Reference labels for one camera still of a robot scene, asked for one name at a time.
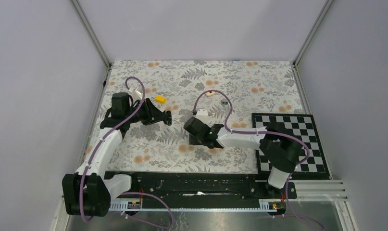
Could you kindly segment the black earbud charging case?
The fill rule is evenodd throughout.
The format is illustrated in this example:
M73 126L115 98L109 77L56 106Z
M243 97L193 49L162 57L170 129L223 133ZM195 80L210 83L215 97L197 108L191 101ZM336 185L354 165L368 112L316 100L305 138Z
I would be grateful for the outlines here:
M170 126L172 125L172 113L171 111L165 111L165 114L166 114L166 119L164 120L164 124Z

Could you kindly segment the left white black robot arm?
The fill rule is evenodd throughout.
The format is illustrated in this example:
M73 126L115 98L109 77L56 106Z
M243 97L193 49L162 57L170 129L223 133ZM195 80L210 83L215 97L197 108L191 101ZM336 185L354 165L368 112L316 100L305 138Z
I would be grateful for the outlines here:
M172 124L171 111L160 111L148 98L135 99L129 93L120 92L112 95L111 102L93 150L74 174L66 174L62 180L65 209L69 215L103 217L111 202L122 193L128 198L135 197L139 185L129 175L104 178L114 151L133 123L145 126L158 122Z

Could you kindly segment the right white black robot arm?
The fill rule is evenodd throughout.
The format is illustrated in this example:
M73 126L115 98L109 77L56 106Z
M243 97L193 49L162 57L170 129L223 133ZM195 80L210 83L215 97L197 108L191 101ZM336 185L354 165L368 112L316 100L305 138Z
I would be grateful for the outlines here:
M233 130L222 124L210 127L198 118L191 117L184 124L184 130L195 143L210 149L241 147L262 152L272 165L265 186L267 195L272 198L278 198L284 193L290 175L296 166L302 163L302 151L305 151L305 158L310 155L310 149L304 142L285 133L285 130L274 122L262 128Z

